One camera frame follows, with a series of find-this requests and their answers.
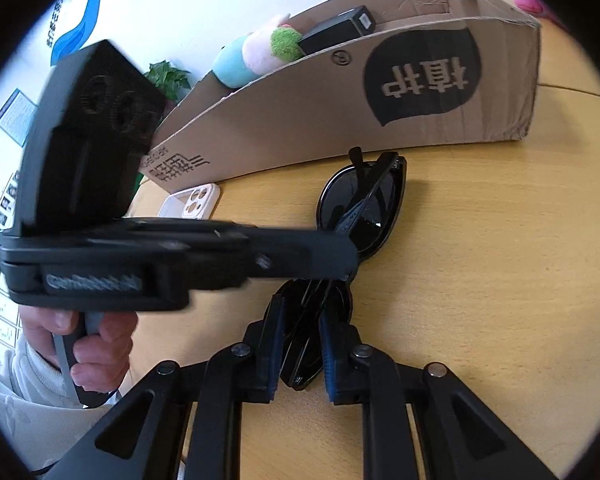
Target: black metal clamp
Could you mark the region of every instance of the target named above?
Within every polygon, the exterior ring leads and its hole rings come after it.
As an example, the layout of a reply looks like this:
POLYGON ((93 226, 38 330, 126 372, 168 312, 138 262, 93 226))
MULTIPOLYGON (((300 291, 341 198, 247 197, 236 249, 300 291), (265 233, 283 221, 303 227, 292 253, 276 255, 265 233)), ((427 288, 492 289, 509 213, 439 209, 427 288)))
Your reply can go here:
MULTIPOLYGON (((244 402, 273 400, 282 358, 284 300, 243 341, 209 361, 163 361, 56 463, 46 480, 173 480, 197 402, 186 480, 238 480, 244 402)), ((522 441, 451 370, 396 364, 333 312, 320 316, 325 381, 336 405, 363 409, 365 480, 418 480, 406 405, 413 407, 429 480, 555 480, 522 441)))

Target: metal bolt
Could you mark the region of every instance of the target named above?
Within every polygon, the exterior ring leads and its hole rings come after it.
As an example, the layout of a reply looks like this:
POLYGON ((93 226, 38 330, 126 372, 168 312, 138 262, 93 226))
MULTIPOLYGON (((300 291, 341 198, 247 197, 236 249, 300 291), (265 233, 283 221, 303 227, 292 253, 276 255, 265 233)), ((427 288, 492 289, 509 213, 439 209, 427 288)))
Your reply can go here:
POLYGON ((442 363, 431 363, 427 366, 427 372, 431 377, 444 377, 446 375, 446 366, 442 363))
POLYGON ((247 343, 236 343, 231 347, 231 352, 237 357, 245 357, 251 353, 251 347, 247 343))
POLYGON ((373 352, 373 347, 369 345, 358 345, 353 349, 353 355, 360 358, 369 357, 373 352))
POLYGON ((155 371, 158 372, 158 375, 171 375, 176 371, 176 366, 175 361, 162 361, 155 371))
POLYGON ((260 268, 267 270, 271 268, 271 259, 264 254, 258 254, 258 256, 256 256, 256 264, 260 268))

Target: sunglasses temple arm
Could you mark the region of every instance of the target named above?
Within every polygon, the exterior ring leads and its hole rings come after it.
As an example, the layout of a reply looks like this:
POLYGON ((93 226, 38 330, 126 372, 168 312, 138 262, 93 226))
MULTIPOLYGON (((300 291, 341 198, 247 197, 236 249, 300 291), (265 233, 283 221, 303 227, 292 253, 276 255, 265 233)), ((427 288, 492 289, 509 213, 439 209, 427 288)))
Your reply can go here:
POLYGON ((358 179, 358 188, 362 186, 365 180, 365 161, 362 158, 362 150, 359 146, 355 146, 349 150, 349 160, 356 170, 356 178, 358 179))
POLYGON ((366 204, 376 191, 378 191, 380 184, 382 184, 382 181, 397 159, 398 154, 395 152, 385 152, 380 155, 378 161, 372 166, 371 171, 363 182, 364 185, 358 187, 358 192, 349 202, 347 211, 338 221, 335 229, 337 233, 350 234, 351 230, 360 219, 366 204))

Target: green leaf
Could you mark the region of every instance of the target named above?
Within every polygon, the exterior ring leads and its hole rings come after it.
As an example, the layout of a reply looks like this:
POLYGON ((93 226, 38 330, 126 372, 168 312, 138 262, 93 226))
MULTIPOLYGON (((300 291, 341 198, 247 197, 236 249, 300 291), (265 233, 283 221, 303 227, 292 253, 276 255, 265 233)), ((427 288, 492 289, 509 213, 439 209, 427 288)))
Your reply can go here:
POLYGON ((175 68, 167 60, 158 63, 150 63, 149 71, 144 76, 158 87, 162 93, 170 100, 178 99, 178 92, 181 88, 191 89, 191 84, 187 78, 187 70, 175 68))

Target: potted plant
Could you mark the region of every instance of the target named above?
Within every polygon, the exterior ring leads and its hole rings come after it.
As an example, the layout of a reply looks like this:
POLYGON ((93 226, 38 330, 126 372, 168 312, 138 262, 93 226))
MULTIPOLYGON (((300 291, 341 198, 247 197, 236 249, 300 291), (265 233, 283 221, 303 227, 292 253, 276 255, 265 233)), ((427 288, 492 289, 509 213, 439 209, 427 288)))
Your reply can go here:
POLYGON ((164 116, 166 117, 173 110, 180 99, 178 94, 182 89, 191 89, 189 79, 187 78, 186 70, 180 70, 171 65, 167 60, 160 63, 151 63, 149 71, 144 73, 144 76, 159 88, 167 98, 167 104, 164 108, 164 116))

